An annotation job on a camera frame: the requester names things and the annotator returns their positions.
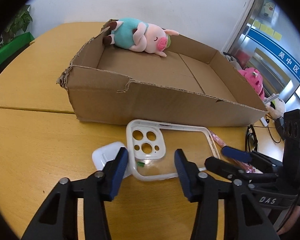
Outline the pink pen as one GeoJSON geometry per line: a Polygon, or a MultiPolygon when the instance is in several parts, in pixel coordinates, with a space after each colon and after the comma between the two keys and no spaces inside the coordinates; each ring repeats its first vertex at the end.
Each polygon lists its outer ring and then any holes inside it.
{"type": "Polygon", "coordinates": [[[210,130],[213,140],[221,147],[222,155],[232,159],[246,173],[256,173],[257,169],[249,164],[250,153],[258,150],[258,139],[253,128],[248,128],[245,135],[245,149],[239,150],[228,146],[217,134],[210,130]]]}

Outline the white earbuds case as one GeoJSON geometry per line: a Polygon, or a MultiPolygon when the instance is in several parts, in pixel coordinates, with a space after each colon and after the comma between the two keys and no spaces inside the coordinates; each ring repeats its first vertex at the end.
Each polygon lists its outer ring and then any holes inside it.
{"type": "Polygon", "coordinates": [[[106,163],[114,160],[122,147],[125,148],[125,145],[122,142],[117,141],[94,150],[92,153],[92,160],[97,169],[94,175],[96,178],[101,178],[101,171],[106,163]]]}

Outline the white clear phone case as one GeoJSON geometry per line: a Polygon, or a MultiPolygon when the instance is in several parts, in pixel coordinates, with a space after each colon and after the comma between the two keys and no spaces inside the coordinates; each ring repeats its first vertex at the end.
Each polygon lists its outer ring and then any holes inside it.
{"type": "Polygon", "coordinates": [[[129,170],[140,181],[177,177],[174,153],[182,149],[187,159],[206,170],[208,157],[220,159],[211,132],[200,126],[136,119],[126,127],[129,170]]]}

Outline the black sunglasses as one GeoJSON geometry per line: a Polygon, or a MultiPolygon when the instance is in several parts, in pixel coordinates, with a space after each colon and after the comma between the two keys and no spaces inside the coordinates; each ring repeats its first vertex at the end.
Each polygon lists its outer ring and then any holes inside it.
{"type": "Polygon", "coordinates": [[[245,151],[258,151],[258,139],[253,125],[249,125],[245,134],[245,151]]]}

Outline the white panda plush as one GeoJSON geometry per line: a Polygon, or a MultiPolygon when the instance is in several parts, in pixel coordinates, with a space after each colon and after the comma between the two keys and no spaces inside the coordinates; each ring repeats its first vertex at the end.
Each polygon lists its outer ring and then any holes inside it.
{"type": "Polygon", "coordinates": [[[273,119],[283,117],[286,112],[286,104],[280,98],[277,98],[266,104],[266,108],[273,119]]]}

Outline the white phone stand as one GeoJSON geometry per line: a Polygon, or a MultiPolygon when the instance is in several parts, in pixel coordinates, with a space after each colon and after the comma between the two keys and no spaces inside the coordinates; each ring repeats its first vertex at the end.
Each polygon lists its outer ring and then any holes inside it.
{"type": "MultiPolygon", "coordinates": [[[[271,102],[271,101],[273,101],[273,100],[279,98],[279,96],[280,96],[279,94],[272,94],[270,97],[265,98],[265,99],[263,100],[263,103],[266,105],[267,103],[269,103],[269,102],[271,102]]],[[[260,119],[260,122],[262,123],[262,125],[263,125],[264,127],[267,127],[267,126],[268,126],[268,123],[266,122],[266,119],[265,119],[264,117],[262,117],[262,118],[260,119]]]]}

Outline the pink strawberry bear plush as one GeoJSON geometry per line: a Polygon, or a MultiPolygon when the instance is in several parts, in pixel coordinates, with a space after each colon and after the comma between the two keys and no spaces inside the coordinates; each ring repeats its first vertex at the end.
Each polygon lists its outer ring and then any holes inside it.
{"type": "Polygon", "coordinates": [[[245,68],[238,72],[247,80],[261,100],[264,100],[263,77],[261,73],[256,68],[245,68]]]}

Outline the brown cardboard box tray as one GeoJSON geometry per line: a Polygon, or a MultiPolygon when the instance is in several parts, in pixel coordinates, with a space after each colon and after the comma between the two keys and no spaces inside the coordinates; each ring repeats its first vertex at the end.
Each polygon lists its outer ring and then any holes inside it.
{"type": "Polygon", "coordinates": [[[172,37],[165,57],[106,46],[112,25],[84,44],[57,80],[78,120],[231,127],[266,114],[258,94],[218,50],[183,35],[172,37]]]}

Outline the grey folded cloth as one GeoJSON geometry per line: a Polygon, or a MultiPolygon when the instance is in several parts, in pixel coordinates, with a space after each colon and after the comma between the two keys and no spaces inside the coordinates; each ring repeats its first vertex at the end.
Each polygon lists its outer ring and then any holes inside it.
{"type": "Polygon", "coordinates": [[[237,69],[242,70],[242,66],[240,64],[240,61],[237,57],[234,55],[231,55],[230,53],[223,52],[223,56],[237,69]]]}

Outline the pink pig plush toy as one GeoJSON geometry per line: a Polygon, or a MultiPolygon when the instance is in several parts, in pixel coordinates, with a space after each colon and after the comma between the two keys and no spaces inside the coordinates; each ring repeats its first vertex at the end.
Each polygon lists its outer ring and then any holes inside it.
{"type": "Polygon", "coordinates": [[[110,21],[106,27],[111,33],[103,38],[103,44],[116,45],[134,52],[146,52],[166,57],[164,52],[171,44],[171,36],[179,33],[163,29],[158,25],[146,23],[136,18],[122,18],[110,21]]]}

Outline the green covered bench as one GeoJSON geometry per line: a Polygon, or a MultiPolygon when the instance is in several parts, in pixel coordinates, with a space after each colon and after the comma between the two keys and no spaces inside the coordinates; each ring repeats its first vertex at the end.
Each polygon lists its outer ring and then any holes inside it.
{"type": "Polygon", "coordinates": [[[27,44],[30,44],[30,42],[33,40],[33,35],[30,32],[26,32],[16,36],[10,43],[3,45],[0,48],[0,65],[19,49],[23,48],[27,44]]]}

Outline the green potted plant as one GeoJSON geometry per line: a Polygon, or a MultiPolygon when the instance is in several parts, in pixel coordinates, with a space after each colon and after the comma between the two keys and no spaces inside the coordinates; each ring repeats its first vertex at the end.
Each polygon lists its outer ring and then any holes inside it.
{"type": "Polygon", "coordinates": [[[24,5],[12,18],[0,35],[0,48],[10,43],[19,31],[26,33],[29,24],[33,21],[30,14],[30,5],[24,5]]]}

